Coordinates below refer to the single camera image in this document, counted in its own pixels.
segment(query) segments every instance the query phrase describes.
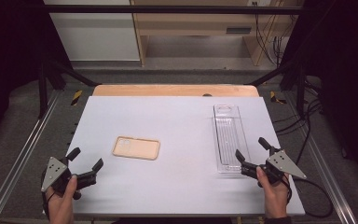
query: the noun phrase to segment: white table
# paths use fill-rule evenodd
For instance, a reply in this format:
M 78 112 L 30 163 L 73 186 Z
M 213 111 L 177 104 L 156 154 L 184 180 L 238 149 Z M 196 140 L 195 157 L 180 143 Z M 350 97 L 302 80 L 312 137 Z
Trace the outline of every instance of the white table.
M 213 106 L 237 105 L 251 163 L 265 163 L 264 137 L 280 147 L 261 97 L 91 96 L 70 149 L 70 163 L 82 174 L 102 158 L 97 184 L 82 190 L 76 214 L 111 217 L 208 217 L 264 214 L 264 193 L 256 180 L 217 172 Z M 158 139 L 155 161 L 116 157 L 120 135 Z M 292 181 L 289 215 L 304 215 Z

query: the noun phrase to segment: clear plastic container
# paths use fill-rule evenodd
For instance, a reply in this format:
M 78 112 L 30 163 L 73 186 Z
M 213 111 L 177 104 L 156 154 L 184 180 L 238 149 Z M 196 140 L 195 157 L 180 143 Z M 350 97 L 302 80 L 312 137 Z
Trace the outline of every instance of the clear plastic container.
M 240 174 L 241 164 L 235 157 L 236 150 L 238 149 L 246 161 L 250 162 L 240 110 L 236 105 L 215 105 L 213 113 L 218 172 Z

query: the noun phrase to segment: black cable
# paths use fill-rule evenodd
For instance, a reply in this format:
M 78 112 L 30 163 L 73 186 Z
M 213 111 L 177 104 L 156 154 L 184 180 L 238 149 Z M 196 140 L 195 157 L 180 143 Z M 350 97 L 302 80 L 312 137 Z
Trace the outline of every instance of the black cable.
M 304 89 L 304 90 L 307 91 L 307 92 L 309 92 L 309 93 L 312 94 L 313 96 L 316 96 L 316 97 L 319 96 L 319 93 L 318 93 L 317 91 L 315 91 L 315 90 L 311 91 L 312 89 L 309 88 L 307 85 L 305 86 L 305 89 Z
M 305 116 L 310 117 L 313 113 L 315 113 L 316 111 L 320 110 L 321 108 L 322 108 L 322 107 L 321 107 L 320 104 L 314 105 L 313 107 L 310 108 L 310 112 L 309 112 L 309 113 L 306 113 Z M 290 125 L 289 127 L 286 127 L 286 128 L 284 128 L 284 129 L 281 129 L 281 130 L 277 131 L 276 134 L 277 134 L 278 136 L 282 136 L 282 135 L 286 135 L 286 134 L 292 133 L 292 132 L 294 132 L 294 131 L 300 129 L 302 126 L 304 126 L 304 125 L 307 123 L 307 122 L 305 121 L 305 122 L 301 123 L 299 126 L 297 126 L 296 128 L 294 128 L 293 130 L 291 130 L 291 131 L 289 131 L 289 132 L 287 132 L 287 133 L 281 133 L 281 132 L 286 131 L 286 130 L 290 129 L 291 127 L 293 127 L 295 124 L 297 124 L 298 121 L 304 121 L 304 120 L 303 120 L 303 119 L 299 119 L 299 120 L 297 120 L 294 124 Z
M 274 50 L 274 54 L 275 57 L 277 58 L 277 66 L 279 66 L 280 63 L 280 58 L 281 58 L 281 43 L 282 43 L 282 38 L 281 37 L 274 37 L 274 42 L 273 42 L 273 50 Z
M 293 27 L 293 25 L 295 24 L 295 21 L 293 21 L 286 27 L 286 29 L 283 31 L 283 34 L 281 35 L 281 38 L 286 36 L 287 33 L 289 33 L 290 28 Z
M 307 114 L 310 113 L 310 106 L 311 106 L 314 102 L 317 102 L 317 101 L 319 101 L 319 99 L 316 99 L 316 100 L 314 100 L 314 101 L 312 101 L 312 102 L 310 102 L 310 103 L 308 104 Z M 297 166 L 298 166 L 298 163 L 299 163 L 299 161 L 300 161 L 300 159 L 301 159 L 301 156 L 302 156 L 302 154 L 303 154 L 303 152 L 304 152 L 305 145 L 307 144 L 308 139 L 310 138 L 310 116 L 305 116 L 305 117 L 306 117 L 306 121 L 307 121 L 307 123 L 308 123 L 308 130 L 307 130 L 307 134 L 306 134 L 306 136 L 305 136 L 305 140 L 304 140 L 304 142 L 303 142 L 303 145 L 301 146 L 300 152 L 298 153 L 298 156 L 297 156 L 297 159 L 296 159 L 296 165 L 297 165 Z
M 319 93 L 320 91 L 322 91 L 321 88 L 312 85 L 312 84 L 307 80 L 307 78 L 305 78 L 305 84 L 306 84 L 306 86 L 307 86 L 308 88 L 311 88 L 311 89 L 313 89 L 314 91 L 316 91 L 316 92 L 318 92 L 318 93 Z
M 289 178 L 286 175 L 284 175 L 284 178 L 286 178 L 286 181 L 283 181 L 281 179 L 281 182 L 287 187 L 287 203 L 290 203 L 290 200 L 292 199 L 293 191 L 292 188 L 290 188 Z
M 50 197 L 48 197 L 48 202 L 49 202 L 50 199 L 54 196 L 54 194 L 56 194 L 55 191 L 50 195 Z
M 319 189 L 327 198 L 327 201 L 329 202 L 329 211 L 324 214 L 324 215 L 315 215 L 315 214 L 312 214 L 310 212 L 307 212 L 305 211 L 305 214 L 307 214 L 308 216 L 311 216 L 311 217 L 318 217 L 318 218 L 325 218 L 325 217 L 330 217 L 331 214 L 333 213 L 334 211 L 334 205 L 333 205 L 333 202 L 331 201 L 330 197 L 328 196 L 327 192 L 319 185 L 317 185 L 316 183 L 312 182 L 312 181 L 309 181 L 309 180 L 306 180 L 306 179 L 298 179 L 298 178 L 293 178 L 293 181 L 295 182 L 305 182 L 305 183 L 308 183 L 308 184 L 311 184 L 313 186 L 315 186 L 317 189 Z
M 40 181 L 41 186 L 43 185 L 43 180 L 45 179 L 45 175 L 46 175 L 46 169 L 42 172 L 41 181 Z M 48 218 L 48 220 L 50 220 L 50 212 L 48 210 L 48 201 L 54 195 L 54 193 L 47 200 L 46 199 L 46 193 L 42 191 L 42 201 L 43 201 L 42 207 L 43 207 L 43 211 L 45 211 L 45 215 Z
M 267 20 L 267 22 L 266 22 L 266 25 L 264 25 L 264 27 L 263 27 L 263 35 L 264 35 L 264 36 L 266 36 L 266 33 L 264 33 L 264 32 L 266 31 L 266 28 L 267 28 L 267 26 L 269 25 L 269 22 L 271 21 L 272 17 L 274 17 L 274 16 L 276 16 L 276 15 L 271 15 L 271 16 L 269 16 L 269 18 L 268 18 L 268 20 Z
M 263 50 L 263 52 L 268 56 L 267 49 L 266 49 L 266 42 L 263 41 L 263 36 L 261 35 L 260 30 L 258 28 L 258 14 L 255 14 L 255 39 L 257 40 L 257 43 L 260 46 L 260 48 Z
M 309 116 L 311 116 L 313 113 L 315 113 L 316 111 L 318 111 L 320 108 L 317 108 L 317 109 L 314 109 L 316 106 L 319 106 L 319 104 L 317 104 L 317 105 L 314 105 L 313 107 L 311 107 L 310 108 L 310 111 L 307 111 L 307 113 L 305 114 L 305 117 L 309 117 Z M 291 116 L 291 117 L 289 117 L 289 118 L 287 118 L 287 119 L 281 119 L 281 120 L 277 120 L 277 121 L 274 121 L 274 122 L 280 122 L 280 121 L 285 121 L 285 120 L 288 120 L 288 119 L 290 119 L 290 118 L 292 118 L 292 117 L 295 117 L 296 115 L 293 115 L 293 116 Z M 282 129 L 280 129 L 280 130 L 278 130 L 278 131 L 275 131 L 275 133 L 281 133 L 281 132 L 283 132 L 283 131 L 286 131 L 286 130 L 288 130 L 288 129 L 290 129 L 291 127 L 293 127 L 293 126 L 295 126 L 297 123 L 299 123 L 300 121 L 302 121 L 303 119 L 298 119 L 298 120 L 296 120 L 294 123 L 292 123 L 292 124 L 290 124 L 289 126 L 287 126 L 287 127 L 285 127 L 285 128 L 282 128 Z

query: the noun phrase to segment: black curtain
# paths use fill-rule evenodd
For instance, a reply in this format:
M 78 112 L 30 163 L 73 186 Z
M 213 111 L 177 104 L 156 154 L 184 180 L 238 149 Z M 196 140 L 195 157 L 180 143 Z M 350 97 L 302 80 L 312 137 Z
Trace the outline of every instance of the black curtain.
M 310 17 L 298 19 L 283 62 L 295 55 L 313 22 Z M 322 80 L 326 114 L 348 157 L 358 163 L 358 1 L 337 0 L 305 52 L 305 73 Z
M 0 1 L 0 120 L 10 92 L 37 80 L 43 58 L 72 68 L 49 14 L 21 8 L 30 3 L 44 4 L 43 0 Z

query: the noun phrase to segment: hand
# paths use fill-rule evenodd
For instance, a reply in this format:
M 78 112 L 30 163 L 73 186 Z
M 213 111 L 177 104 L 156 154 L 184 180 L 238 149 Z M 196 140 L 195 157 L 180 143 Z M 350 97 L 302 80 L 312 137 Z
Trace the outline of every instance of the hand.
M 266 173 L 264 173 L 261 167 L 257 166 L 256 172 L 257 179 L 264 189 L 266 218 L 287 217 L 286 205 L 288 188 L 281 181 L 271 185 Z M 287 183 L 288 174 L 284 175 L 286 178 L 283 178 L 282 181 Z
M 48 211 L 50 223 L 74 223 L 74 211 L 72 207 L 72 197 L 77 187 L 77 176 L 72 175 L 66 186 L 65 193 L 61 197 L 57 192 L 54 192 L 52 187 L 48 188 L 46 193 L 48 201 Z

